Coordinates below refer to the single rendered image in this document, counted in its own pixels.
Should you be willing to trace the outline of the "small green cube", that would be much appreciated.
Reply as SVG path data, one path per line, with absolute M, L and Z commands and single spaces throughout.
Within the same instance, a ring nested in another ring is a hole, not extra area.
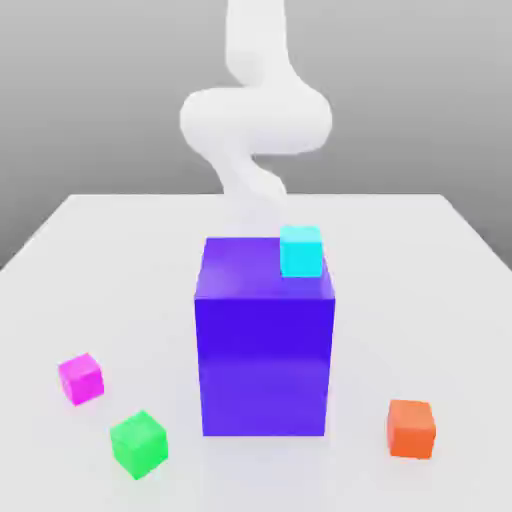
M 168 459 L 167 432 L 144 410 L 111 427 L 109 433 L 114 458 L 135 480 Z

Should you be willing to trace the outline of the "small cyan cube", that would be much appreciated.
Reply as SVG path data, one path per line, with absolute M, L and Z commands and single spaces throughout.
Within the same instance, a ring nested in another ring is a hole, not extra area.
M 322 275 L 323 242 L 317 226 L 282 226 L 279 242 L 283 277 L 319 278 Z

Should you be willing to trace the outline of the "small magenta cube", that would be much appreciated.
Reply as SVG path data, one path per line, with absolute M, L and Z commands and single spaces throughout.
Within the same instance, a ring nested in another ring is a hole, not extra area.
M 104 394 L 101 368 L 89 353 L 59 364 L 58 375 L 64 394 L 74 406 Z

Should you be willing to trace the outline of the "small orange cube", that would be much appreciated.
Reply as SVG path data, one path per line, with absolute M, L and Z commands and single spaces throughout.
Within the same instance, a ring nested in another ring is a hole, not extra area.
M 423 401 L 391 400 L 386 432 L 392 456 L 430 459 L 436 438 L 431 405 Z

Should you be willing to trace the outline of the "large purple box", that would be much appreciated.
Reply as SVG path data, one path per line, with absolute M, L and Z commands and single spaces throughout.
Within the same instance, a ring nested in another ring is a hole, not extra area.
M 335 292 L 288 278 L 276 238 L 207 238 L 194 295 L 206 436 L 325 432 Z

